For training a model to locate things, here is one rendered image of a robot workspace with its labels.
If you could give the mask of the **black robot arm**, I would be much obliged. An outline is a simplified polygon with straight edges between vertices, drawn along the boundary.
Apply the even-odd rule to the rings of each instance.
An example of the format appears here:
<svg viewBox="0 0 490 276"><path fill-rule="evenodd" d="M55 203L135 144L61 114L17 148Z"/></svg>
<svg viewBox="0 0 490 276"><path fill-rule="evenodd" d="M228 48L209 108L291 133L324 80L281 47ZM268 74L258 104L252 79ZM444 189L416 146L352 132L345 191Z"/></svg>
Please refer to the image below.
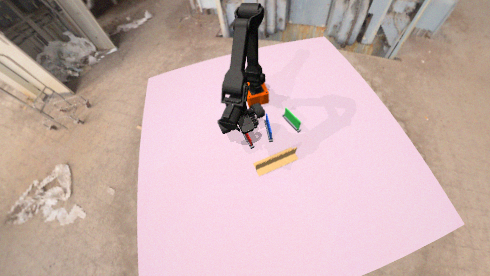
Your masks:
<svg viewBox="0 0 490 276"><path fill-rule="evenodd" d="M258 63L258 28L264 14L260 3L241 3L234 11L231 63L222 83L220 101L226 107L219 123L230 130L239 125L242 134L253 131L259 124L258 119L251 117L249 112L243 116L241 113L246 109L249 91L252 96L264 92L265 74ZM225 95L230 96L227 98Z"/></svg>

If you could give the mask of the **green board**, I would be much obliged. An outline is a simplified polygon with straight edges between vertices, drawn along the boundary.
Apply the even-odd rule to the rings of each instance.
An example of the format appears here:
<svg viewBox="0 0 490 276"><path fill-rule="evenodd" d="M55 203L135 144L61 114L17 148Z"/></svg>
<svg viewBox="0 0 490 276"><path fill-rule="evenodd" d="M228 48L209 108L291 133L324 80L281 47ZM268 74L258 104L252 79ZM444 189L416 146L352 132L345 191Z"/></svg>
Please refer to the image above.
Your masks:
<svg viewBox="0 0 490 276"><path fill-rule="evenodd" d="M285 108L284 116L297 128L297 131L300 128L301 121L295 117L287 108Z"/></svg>

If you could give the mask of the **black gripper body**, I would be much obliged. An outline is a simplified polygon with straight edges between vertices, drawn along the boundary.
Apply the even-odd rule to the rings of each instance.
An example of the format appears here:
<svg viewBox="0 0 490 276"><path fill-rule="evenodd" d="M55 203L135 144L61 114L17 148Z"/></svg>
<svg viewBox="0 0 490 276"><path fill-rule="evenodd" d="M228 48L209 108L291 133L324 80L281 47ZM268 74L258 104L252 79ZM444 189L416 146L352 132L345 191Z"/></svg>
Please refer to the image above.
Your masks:
<svg viewBox="0 0 490 276"><path fill-rule="evenodd" d="M246 106L246 109L242 111L241 116L243 116L245 114L245 112L249 112L250 116L253 118L255 117L255 114L256 114L257 118L261 118L261 117L265 116L265 110L259 102L255 103L253 105L250 105L250 108L248 108L248 109ZM230 132L231 131L230 129L226 129L220 125L219 120L217 120L217 123L220 127L222 134L226 134L226 133Z"/></svg>

